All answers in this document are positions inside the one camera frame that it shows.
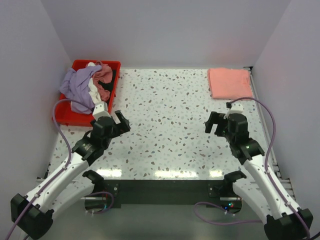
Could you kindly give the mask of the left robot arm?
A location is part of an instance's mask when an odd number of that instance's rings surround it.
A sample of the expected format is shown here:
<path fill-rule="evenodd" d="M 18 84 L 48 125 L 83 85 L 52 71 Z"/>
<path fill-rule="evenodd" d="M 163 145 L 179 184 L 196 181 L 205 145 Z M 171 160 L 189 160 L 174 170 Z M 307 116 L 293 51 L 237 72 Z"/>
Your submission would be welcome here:
<path fill-rule="evenodd" d="M 130 122 L 120 110 L 116 123 L 108 113 L 99 113 L 92 121 L 92 130 L 84 134 L 51 175 L 25 195 L 16 194 L 10 201 L 13 231 L 19 227 L 31 238 L 44 236 L 54 222 L 53 202 L 80 173 L 90 167 L 108 149 L 111 140 L 130 131 Z"/>

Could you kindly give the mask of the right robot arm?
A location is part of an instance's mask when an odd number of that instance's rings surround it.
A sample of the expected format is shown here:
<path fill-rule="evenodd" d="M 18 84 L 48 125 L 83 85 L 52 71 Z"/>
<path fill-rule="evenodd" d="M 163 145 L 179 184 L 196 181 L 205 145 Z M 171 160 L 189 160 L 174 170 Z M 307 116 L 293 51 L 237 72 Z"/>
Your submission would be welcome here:
<path fill-rule="evenodd" d="M 239 196 L 251 207 L 269 240 L 309 239 L 311 211 L 302 209 L 277 179 L 262 147 L 250 137 L 247 118 L 239 112 L 213 111 L 205 122 L 205 132 L 211 133 L 213 125 L 216 125 L 214 134 L 227 140 L 231 154 L 258 186 L 258 189 L 251 187 L 246 175 L 235 171 L 224 176 L 221 191 L 230 197 Z"/>

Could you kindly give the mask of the salmon pink t shirt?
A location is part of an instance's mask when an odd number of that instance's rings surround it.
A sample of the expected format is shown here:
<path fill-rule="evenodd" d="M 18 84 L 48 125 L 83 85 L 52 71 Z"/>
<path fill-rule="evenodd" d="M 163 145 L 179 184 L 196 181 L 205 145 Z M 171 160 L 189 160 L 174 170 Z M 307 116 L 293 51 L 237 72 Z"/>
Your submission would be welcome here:
<path fill-rule="evenodd" d="M 250 72 L 246 69 L 210 68 L 207 70 L 207 78 L 213 99 L 253 97 Z"/>

